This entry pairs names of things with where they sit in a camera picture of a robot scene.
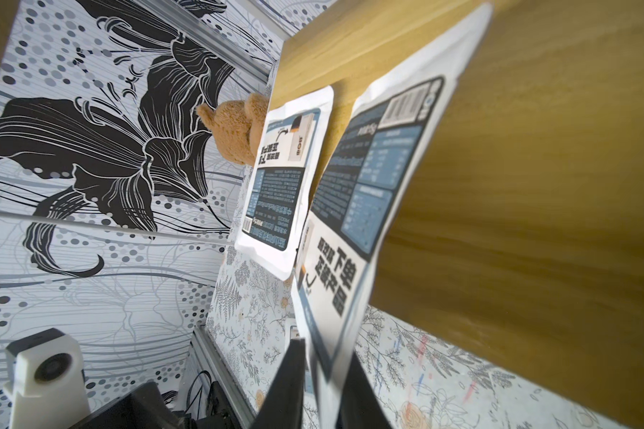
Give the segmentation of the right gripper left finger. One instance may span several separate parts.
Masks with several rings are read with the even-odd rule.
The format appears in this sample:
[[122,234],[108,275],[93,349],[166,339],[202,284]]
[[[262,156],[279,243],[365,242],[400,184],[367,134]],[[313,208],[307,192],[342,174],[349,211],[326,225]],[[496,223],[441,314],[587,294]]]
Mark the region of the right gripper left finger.
[[293,362],[293,345],[277,370],[266,398],[250,429],[299,429],[302,425],[304,369]]

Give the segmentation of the blue coffee bag top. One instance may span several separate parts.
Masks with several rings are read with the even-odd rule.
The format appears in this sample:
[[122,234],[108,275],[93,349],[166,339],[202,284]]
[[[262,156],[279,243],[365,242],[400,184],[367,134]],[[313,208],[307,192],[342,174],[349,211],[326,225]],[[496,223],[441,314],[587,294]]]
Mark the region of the blue coffee bag top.
[[293,283],[319,424],[336,426],[352,392],[354,348],[379,250],[414,171],[494,8],[484,3],[370,84],[322,174],[307,215]]

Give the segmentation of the blue coffee bag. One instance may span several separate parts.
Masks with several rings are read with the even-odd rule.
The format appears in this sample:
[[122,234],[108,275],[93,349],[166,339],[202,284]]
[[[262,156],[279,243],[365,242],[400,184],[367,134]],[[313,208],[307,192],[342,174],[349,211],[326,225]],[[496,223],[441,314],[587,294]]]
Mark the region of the blue coffee bag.
[[494,8],[484,3],[370,84],[322,174],[307,215],[293,283],[319,424],[336,426],[352,392],[354,348],[379,250],[414,171]]
[[284,281],[293,273],[335,92],[323,87],[269,111],[235,248]]
[[314,396],[313,377],[306,352],[303,348],[303,338],[294,318],[287,318],[284,324],[284,344],[289,349],[293,345],[294,364],[299,368],[304,369],[303,377],[303,392],[310,397]]

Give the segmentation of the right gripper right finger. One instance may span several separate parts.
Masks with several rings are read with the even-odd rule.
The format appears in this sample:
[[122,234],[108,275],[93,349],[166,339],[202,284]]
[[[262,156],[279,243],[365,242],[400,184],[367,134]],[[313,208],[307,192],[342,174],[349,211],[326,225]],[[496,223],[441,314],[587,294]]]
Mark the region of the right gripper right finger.
[[336,428],[391,429],[356,353],[346,377]]

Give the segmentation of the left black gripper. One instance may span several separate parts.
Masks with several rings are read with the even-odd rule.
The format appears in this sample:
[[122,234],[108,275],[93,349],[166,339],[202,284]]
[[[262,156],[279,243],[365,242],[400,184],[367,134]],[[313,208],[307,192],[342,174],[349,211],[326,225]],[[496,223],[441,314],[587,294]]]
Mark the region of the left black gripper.
[[184,428],[184,419],[166,407],[157,384],[148,382],[71,426],[75,428],[175,429]]

